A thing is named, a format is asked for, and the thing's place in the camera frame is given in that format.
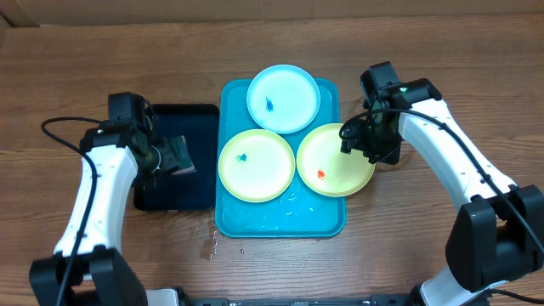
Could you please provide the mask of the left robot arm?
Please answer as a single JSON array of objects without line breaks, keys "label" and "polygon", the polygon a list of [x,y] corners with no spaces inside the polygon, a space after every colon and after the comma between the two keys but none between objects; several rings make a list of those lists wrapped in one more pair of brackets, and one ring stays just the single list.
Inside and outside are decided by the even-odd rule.
[{"label": "left robot arm", "polygon": [[108,98],[79,145],[82,178],[71,218],[51,258],[31,264],[41,305],[178,305],[176,289],[147,290],[122,257],[122,224],[134,180],[154,184],[183,168],[182,140],[156,136],[156,113],[136,93]]}]

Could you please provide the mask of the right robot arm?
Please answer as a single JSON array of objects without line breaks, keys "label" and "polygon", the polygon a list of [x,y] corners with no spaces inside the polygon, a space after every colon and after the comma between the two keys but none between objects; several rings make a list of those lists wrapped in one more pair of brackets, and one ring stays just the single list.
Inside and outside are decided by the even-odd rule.
[{"label": "right robot arm", "polygon": [[392,64],[360,77],[364,112],[340,129],[341,151],[359,150],[371,164],[395,165],[406,142],[445,187],[456,221],[447,265],[406,294],[373,295],[373,305],[487,305],[501,286],[543,268],[543,193],[519,187],[492,165],[456,123],[426,78],[402,82]]}]

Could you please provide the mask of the yellow-green plate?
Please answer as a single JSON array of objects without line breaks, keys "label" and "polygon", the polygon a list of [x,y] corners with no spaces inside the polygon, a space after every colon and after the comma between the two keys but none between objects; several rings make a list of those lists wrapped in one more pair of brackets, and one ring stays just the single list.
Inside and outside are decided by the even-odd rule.
[{"label": "yellow-green plate", "polygon": [[323,196],[350,196],[370,180],[375,166],[358,150],[341,152],[342,123],[328,123],[309,132],[297,149],[297,172],[302,181]]},{"label": "yellow-green plate", "polygon": [[264,129],[238,133],[223,147],[218,176],[235,198],[259,203],[287,190],[296,169],[291,146],[279,134]]}]

